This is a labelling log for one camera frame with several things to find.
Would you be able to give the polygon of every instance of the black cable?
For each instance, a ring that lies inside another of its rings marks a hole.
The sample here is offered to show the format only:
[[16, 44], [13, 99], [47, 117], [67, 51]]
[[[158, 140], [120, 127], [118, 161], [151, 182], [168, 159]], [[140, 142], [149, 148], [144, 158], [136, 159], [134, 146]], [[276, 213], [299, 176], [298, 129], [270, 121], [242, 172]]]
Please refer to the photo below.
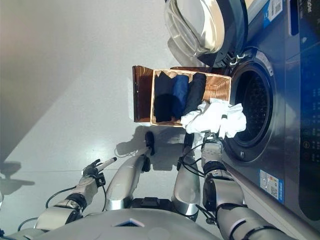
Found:
[[58, 194], [64, 193], [64, 192], [66, 192], [66, 191], [75, 189], [75, 188], [76, 188], [76, 186], [73, 186], [73, 187], [70, 187], [70, 188], [67, 188], [67, 189], [63, 189], [63, 190], [61, 190], [61, 191], [56, 192], [56, 193], [53, 194], [51, 197], [49, 197], [49, 199], [46, 201], [46, 203], [45, 203], [45, 208], [46, 208], [46, 209], [48, 208], [48, 205], [49, 205], [50, 200], [53, 199], [55, 196], [57, 196]]
[[197, 162], [199, 162], [202, 159], [202, 157], [199, 157], [194, 163], [190, 164], [190, 165], [195, 165]]
[[192, 165], [196, 164], [198, 161], [200, 161], [200, 160], [201, 160], [201, 157], [198, 158], [198, 159], [197, 159], [194, 163], [192, 163], [192, 164], [186, 163], [184, 160], [185, 160], [185, 157], [186, 157], [191, 151], [193, 151], [193, 150], [195, 150], [196, 148], [202, 146], [203, 144], [204, 144], [204, 143], [201, 143], [201, 144], [199, 144], [199, 145], [191, 148], [186, 154], [184, 154], [182, 157], [179, 158], [179, 162], [184, 166], [184, 168], [185, 168], [186, 170], [188, 170], [190, 173], [192, 173], [192, 174], [194, 174], [194, 175], [197, 175], [197, 176], [199, 176], [199, 177], [202, 177], [202, 178], [205, 177], [205, 174], [204, 174], [202, 171], [199, 171], [198, 169], [196, 169], [195, 167], [192, 166]]
[[196, 148], [198, 148], [198, 147], [200, 147], [200, 146], [202, 146], [204, 143], [201, 143], [201, 144], [199, 144], [199, 145], [197, 145], [197, 146], [195, 146], [195, 147], [193, 147], [193, 148], [191, 148], [186, 154], [184, 154], [183, 155], [183, 158], [185, 158], [191, 151], [193, 151], [193, 150], [195, 150]]
[[37, 220], [38, 218], [37, 217], [33, 217], [33, 218], [29, 218], [27, 220], [24, 220], [19, 226], [18, 226], [18, 232], [20, 232], [22, 226], [30, 221], [34, 221], [34, 220]]
[[209, 211], [206, 210], [205, 208], [199, 206], [198, 204], [196, 204], [195, 206], [196, 206], [196, 207], [203, 213], [203, 215], [206, 217], [206, 220], [205, 220], [205, 221], [206, 221], [207, 224], [215, 224], [215, 225], [218, 224], [216, 217], [215, 217], [211, 212], [209, 212]]
[[104, 193], [104, 205], [101, 212], [103, 212], [106, 209], [106, 205], [107, 205], [107, 192], [106, 192], [105, 186], [102, 186], [102, 189]]

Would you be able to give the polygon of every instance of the washing machine door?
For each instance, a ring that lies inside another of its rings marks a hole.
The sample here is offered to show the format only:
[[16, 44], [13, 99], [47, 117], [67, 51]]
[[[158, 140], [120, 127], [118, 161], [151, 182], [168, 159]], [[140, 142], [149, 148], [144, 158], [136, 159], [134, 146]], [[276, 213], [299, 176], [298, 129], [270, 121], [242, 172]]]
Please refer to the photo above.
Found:
[[176, 46], [208, 66], [228, 66], [248, 36], [245, 0], [168, 0], [165, 23]]

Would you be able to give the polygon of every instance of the sticker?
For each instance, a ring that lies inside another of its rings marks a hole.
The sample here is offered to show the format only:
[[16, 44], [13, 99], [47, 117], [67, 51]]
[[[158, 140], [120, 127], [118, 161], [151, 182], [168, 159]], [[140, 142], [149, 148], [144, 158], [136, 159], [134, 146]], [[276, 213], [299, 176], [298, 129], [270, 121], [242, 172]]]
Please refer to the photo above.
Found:
[[284, 203], [284, 181], [260, 169], [260, 188]]
[[263, 7], [263, 27], [266, 28], [283, 10], [283, 0], [270, 0]]
[[262, 51], [257, 51], [255, 57], [259, 59], [261, 62], [263, 62], [263, 64], [269, 72], [270, 77], [272, 77], [274, 75], [274, 71], [272, 70], [271, 63], [269, 62], [266, 55]]

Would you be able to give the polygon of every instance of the gray floor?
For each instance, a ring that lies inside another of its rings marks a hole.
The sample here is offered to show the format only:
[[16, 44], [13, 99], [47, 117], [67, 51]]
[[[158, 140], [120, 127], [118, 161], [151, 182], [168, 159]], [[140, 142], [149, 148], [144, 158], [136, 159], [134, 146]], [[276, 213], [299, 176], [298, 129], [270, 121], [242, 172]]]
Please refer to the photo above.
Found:
[[[0, 226], [11, 234], [37, 217], [50, 195], [74, 186], [95, 159], [119, 156], [104, 171], [107, 183], [112, 179], [148, 129], [133, 122], [132, 66], [178, 63], [167, 47], [163, 0], [0, 4]], [[170, 198], [182, 133], [152, 130], [158, 155], [135, 197]], [[100, 191], [86, 213], [103, 201]], [[219, 235], [202, 215], [198, 223]]]

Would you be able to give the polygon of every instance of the barcode label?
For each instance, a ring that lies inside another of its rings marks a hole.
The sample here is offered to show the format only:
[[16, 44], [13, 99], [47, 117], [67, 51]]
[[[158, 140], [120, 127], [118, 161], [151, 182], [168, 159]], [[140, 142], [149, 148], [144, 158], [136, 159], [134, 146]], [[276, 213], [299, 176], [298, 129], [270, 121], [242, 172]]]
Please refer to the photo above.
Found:
[[278, 188], [271, 186], [271, 195], [278, 199]]
[[280, 203], [284, 203], [284, 181], [261, 169], [259, 176], [260, 187]]
[[271, 22], [283, 10], [282, 0], [270, 0], [268, 19]]

